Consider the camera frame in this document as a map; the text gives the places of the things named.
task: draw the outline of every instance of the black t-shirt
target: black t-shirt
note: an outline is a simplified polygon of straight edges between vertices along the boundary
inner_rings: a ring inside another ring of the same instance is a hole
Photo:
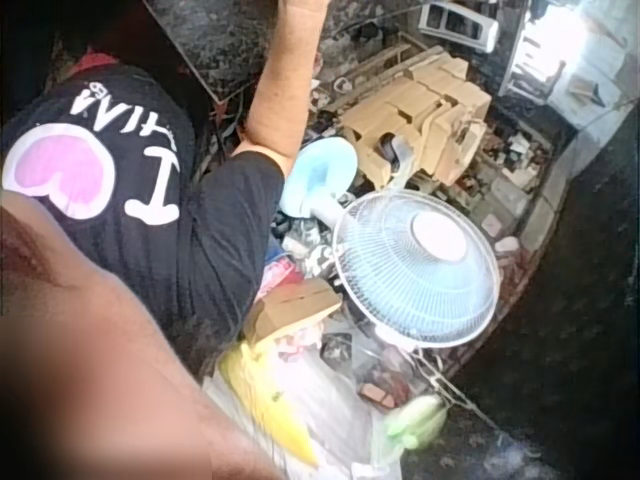
[[[195,187],[191,124],[143,71],[74,76],[2,133],[2,184],[37,198],[144,302],[192,371],[233,339],[260,286],[284,178],[236,155]]]

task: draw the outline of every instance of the electric fan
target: electric fan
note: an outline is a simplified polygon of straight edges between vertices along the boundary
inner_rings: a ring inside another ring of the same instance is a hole
[[[338,273],[384,340],[405,350],[465,343],[484,330],[499,292],[495,256],[478,229],[444,202],[387,189],[343,209],[357,155],[338,137],[304,148],[280,207],[333,232]]]

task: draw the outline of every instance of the person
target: person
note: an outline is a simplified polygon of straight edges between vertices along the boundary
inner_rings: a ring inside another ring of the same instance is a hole
[[[0,206],[0,414],[5,460],[19,463],[12,473],[281,478],[120,279],[90,262],[34,199],[5,191]]]
[[[237,336],[260,286],[329,1],[279,0],[246,138],[195,187],[188,118],[132,66],[73,75],[3,131],[3,188],[37,199],[120,278],[194,375]]]

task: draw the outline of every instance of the green object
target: green object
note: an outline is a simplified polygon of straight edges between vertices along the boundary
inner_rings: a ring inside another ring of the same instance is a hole
[[[387,436],[408,450],[429,445],[447,420],[447,408],[437,395],[424,395],[389,414]]]

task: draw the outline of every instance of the dark granite countertop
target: dark granite countertop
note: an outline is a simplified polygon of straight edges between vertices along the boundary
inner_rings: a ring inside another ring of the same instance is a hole
[[[255,81],[262,69],[276,0],[144,0],[216,101]],[[333,0],[323,38],[420,0]]]

